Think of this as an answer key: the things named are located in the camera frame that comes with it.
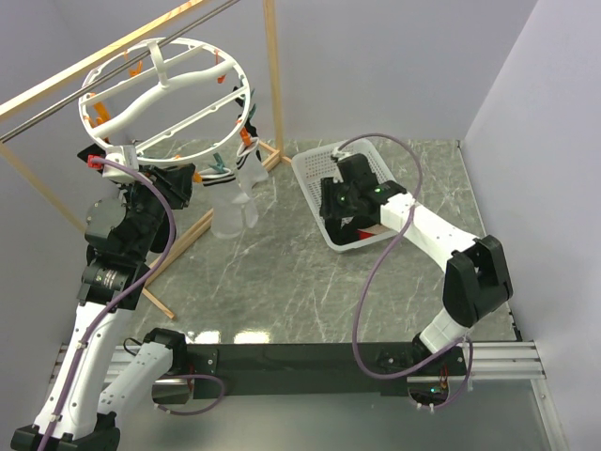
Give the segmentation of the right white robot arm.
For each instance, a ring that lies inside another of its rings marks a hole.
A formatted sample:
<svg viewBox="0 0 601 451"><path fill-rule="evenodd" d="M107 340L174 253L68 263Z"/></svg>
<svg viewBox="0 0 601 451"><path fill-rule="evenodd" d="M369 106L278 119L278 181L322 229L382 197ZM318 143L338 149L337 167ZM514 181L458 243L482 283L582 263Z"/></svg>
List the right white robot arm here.
<svg viewBox="0 0 601 451"><path fill-rule="evenodd" d="M379 229L402 235L443 271L442 308L412 341L412 363L432 375L443 349L464 336L514 294L501 242L479 238L421 205L393 180L379 181L366 156L334 152L339 175L320 181L319 214L340 242Z"/></svg>

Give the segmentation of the white round clip hanger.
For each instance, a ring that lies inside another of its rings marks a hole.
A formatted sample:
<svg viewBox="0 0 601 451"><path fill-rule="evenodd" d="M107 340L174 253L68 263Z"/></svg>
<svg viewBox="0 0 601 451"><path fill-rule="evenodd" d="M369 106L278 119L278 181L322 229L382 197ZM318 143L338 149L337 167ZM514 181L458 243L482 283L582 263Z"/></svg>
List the white round clip hanger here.
<svg viewBox="0 0 601 451"><path fill-rule="evenodd" d="M129 79L120 81L116 85L111 86L98 94L93 93L91 88L95 82L100 81L102 71L108 64L103 63L91 70L86 75L83 83L83 88L86 92L78 100L80 119L82 120L90 139L93 141L93 144L97 144L105 150L110 146L120 146L112 145L108 142L110 135L130 126L136 118L142 115L147 108L157 101L160 101L183 88L191 86L198 87L207 81L215 80L221 83L227 73L233 71L238 76L239 84L235 86L231 92L183 118L178 123L157 132L147 140L137 141L132 144L135 146L138 163L141 165L170 167L199 163L199 161L207 155L215 156L224 144L229 142L237 133L242 132L246 127L247 122L252 118L255 111L255 105L252 102L254 91L251 89L246 74L239 63L235 58L223 52L221 49L203 41L178 38L175 39L173 43L175 45L184 46L186 50L171 58L165 59L160 50L160 41L159 38L144 39L131 47L132 50L146 49L149 51L149 58L152 61L151 68L147 70L140 68L136 70ZM216 62L212 67L204 70L185 72L175 76L170 76L168 74L168 71L174 66L203 52L208 52L215 56ZM115 117L106 116L104 114L103 102L105 100L151 78L156 79L157 83L133 100L123 112ZM145 152L150 148L173 137L175 134L188 128L200 119L218 112L222 107L232 101L241 108L241 113L238 116L232 131L223 139L211 144L208 148L184 157L174 156L172 158L158 159L150 158L145 155Z"/></svg>

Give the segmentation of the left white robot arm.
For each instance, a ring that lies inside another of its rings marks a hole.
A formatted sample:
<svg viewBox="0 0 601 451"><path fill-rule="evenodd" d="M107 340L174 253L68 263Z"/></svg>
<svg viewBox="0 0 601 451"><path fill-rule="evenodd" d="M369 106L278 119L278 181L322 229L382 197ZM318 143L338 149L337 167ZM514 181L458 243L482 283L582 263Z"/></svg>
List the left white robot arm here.
<svg viewBox="0 0 601 451"><path fill-rule="evenodd" d="M125 411L158 377L174 378L187 368L183 335L154 329L133 363L110 384L104 382L118 336L154 272L146 256L165 259L171 250L173 212L189 204L195 167L135 170L101 158L92 163L116 174L121 195L88 210L87 265L67 353L33 424L15 430L13 450L115 450Z"/></svg>

